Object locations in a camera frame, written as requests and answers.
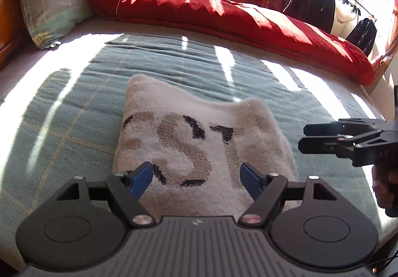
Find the wooden panel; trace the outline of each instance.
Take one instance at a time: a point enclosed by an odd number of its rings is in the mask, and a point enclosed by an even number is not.
[[[20,1],[0,0],[0,70],[27,40]]]

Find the silver screw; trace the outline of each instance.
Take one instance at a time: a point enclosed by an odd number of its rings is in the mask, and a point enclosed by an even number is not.
[[[152,223],[153,218],[149,215],[137,215],[134,217],[133,222],[137,225],[148,225]]]
[[[242,216],[242,222],[246,224],[258,224],[261,222],[261,217],[257,214],[245,214]]]

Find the mattress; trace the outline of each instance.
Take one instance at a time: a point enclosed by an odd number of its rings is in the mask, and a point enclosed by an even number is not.
[[[397,219],[375,203],[369,166],[354,168],[347,159],[297,149],[306,124],[380,118],[361,86],[216,37],[93,18],[56,50],[30,48],[0,73],[4,261],[23,267],[17,226],[55,190],[74,175],[98,181],[112,171],[127,82],[139,73],[210,101],[260,97],[291,145],[299,179],[318,175],[338,190],[374,222],[379,246],[395,233]]]

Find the red blanket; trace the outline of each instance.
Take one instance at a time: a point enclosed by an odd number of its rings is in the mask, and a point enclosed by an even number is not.
[[[362,85],[373,67],[350,42],[277,11],[230,0],[89,0],[108,20],[193,30],[275,52]]]

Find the human hand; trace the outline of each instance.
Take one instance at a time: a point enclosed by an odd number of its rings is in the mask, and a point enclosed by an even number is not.
[[[382,209],[389,209],[393,206],[395,195],[389,191],[389,187],[381,182],[376,165],[372,168],[373,191],[376,195],[377,205]],[[398,184],[398,169],[394,169],[389,173],[389,182]]]

